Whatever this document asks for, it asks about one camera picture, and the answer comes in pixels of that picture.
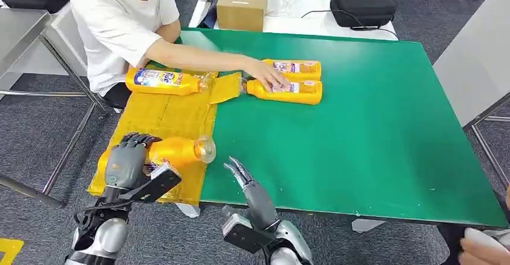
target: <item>person's hand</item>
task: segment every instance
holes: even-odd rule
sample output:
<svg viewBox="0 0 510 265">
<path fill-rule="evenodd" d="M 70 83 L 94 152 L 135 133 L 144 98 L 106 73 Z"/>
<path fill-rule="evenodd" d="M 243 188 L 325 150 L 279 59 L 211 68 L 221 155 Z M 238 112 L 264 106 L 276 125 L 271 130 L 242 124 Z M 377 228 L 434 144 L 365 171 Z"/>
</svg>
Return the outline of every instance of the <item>person's hand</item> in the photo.
<svg viewBox="0 0 510 265">
<path fill-rule="evenodd" d="M 510 252 L 480 245 L 472 240 L 462 238 L 464 250 L 459 255 L 461 265 L 510 265 Z"/>
<path fill-rule="evenodd" d="M 243 71 L 258 79 L 268 92 L 288 91 L 289 81 L 273 67 L 258 59 L 247 59 Z"/>
</svg>

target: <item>robotic arm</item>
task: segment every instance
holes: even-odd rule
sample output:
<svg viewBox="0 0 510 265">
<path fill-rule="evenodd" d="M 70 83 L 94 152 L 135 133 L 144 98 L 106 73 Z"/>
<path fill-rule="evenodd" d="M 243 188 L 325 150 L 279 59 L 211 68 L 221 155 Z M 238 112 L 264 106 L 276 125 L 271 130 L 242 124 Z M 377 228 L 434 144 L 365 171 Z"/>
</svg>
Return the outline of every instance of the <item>robotic arm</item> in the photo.
<svg viewBox="0 0 510 265">
<path fill-rule="evenodd" d="M 128 236 L 128 214 L 134 202 L 153 203 L 179 184 L 180 177 L 163 163 L 143 172 L 147 150 L 158 138 L 130 133 L 111 150 L 106 188 L 93 206 L 75 213 L 78 227 L 66 265 L 114 264 Z"/>
<path fill-rule="evenodd" d="M 223 166 L 241 186 L 249 214 L 246 218 L 229 206 L 223 207 L 227 217 L 223 240 L 250 253 L 262 249 L 267 265 L 313 265 L 312 252 L 300 231 L 290 221 L 277 217 L 266 190 L 253 180 L 240 161 L 229 159 L 230 163 Z"/>
<path fill-rule="evenodd" d="M 130 133 L 112 148 L 103 194 L 74 215 L 78 227 L 65 265 L 114 264 L 128 236 L 132 203 L 153 203 L 179 184 L 180 177 L 166 162 L 152 172 L 143 171 L 147 151 L 156 141 L 160 140 Z M 251 253 L 262 249 L 268 265 L 313 265 L 312 253 L 299 230 L 278 218 L 266 190 L 243 164 L 230 157 L 224 166 L 237 179 L 249 208 L 247 217 L 229 206 L 223 208 L 227 217 L 224 240 Z"/>
</svg>

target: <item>green table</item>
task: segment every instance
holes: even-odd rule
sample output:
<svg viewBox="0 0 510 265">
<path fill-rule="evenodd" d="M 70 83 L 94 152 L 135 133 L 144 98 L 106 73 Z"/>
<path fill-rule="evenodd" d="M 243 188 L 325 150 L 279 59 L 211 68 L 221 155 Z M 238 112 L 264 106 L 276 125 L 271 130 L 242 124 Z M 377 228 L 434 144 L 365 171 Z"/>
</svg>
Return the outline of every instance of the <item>green table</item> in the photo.
<svg viewBox="0 0 510 265">
<path fill-rule="evenodd" d="M 322 63 L 316 106 L 222 103 L 201 200 L 243 204 L 222 167 L 241 160 L 282 209 L 506 227 L 419 43 L 185 29 L 183 44 Z"/>
</svg>

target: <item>floor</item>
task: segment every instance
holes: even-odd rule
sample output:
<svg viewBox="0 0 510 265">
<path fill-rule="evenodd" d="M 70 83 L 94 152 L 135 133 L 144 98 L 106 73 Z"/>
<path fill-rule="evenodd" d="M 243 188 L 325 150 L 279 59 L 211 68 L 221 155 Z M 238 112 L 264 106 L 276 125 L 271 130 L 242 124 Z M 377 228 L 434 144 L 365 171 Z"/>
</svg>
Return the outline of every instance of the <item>floor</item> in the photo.
<svg viewBox="0 0 510 265">
<path fill-rule="evenodd" d="M 176 0 L 181 23 L 191 18 L 196 0 Z M 422 42 L 433 63 L 482 1 L 395 0 L 394 25 L 402 40 Z M 15 90 L 77 90 L 65 76 L 23 75 Z M 42 189 L 86 111 L 84 99 L 4 97 L 0 101 L 0 172 Z M 502 115 L 510 116 L 510 108 Z M 27 197 L 0 188 L 0 237 L 22 239 L 25 245 L 15 264 L 60 264 L 70 248 L 75 225 L 72 213 L 92 198 L 85 189 L 96 162 L 115 129 L 118 115 L 103 120 L 94 113 L 87 124 L 52 196 L 68 205 L 53 210 Z M 483 124 L 482 130 L 506 171 L 510 171 L 509 124 Z M 472 132 L 467 132 L 488 179 L 503 188 Z M 351 217 L 282 213 L 301 229 L 316 264 L 438 264 L 447 249 L 433 226 L 387 222 L 368 233 L 353 233 Z M 207 206 L 199 218 L 185 217 L 171 204 L 134 205 L 130 232 L 117 264 L 262 264 L 225 243 L 220 209 Z"/>
</svg>

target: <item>white table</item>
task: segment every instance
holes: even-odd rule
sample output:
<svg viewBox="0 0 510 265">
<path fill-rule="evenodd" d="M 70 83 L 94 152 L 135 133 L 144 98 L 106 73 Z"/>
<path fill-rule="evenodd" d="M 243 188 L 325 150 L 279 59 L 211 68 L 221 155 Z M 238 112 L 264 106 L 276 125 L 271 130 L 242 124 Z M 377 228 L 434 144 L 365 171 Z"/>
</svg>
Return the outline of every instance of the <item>white table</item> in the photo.
<svg viewBox="0 0 510 265">
<path fill-rule="evenodd" d="M 210 3 L 198 0 L 189 27 L 196 27 L 207 13 Z M 330 0 L 268 0 L 268 11 L 264 19 L 264 32 L 287 34 L 327 35 L 334 37 L 372 38 L 379 40 L 397 40 L 387 31 L 353 31 L 339 26 L 331 12 L 310 13 L 312 10 L 329 10 Z M 392 23 L 382 28 L 395 32 Z"/>
</svg>

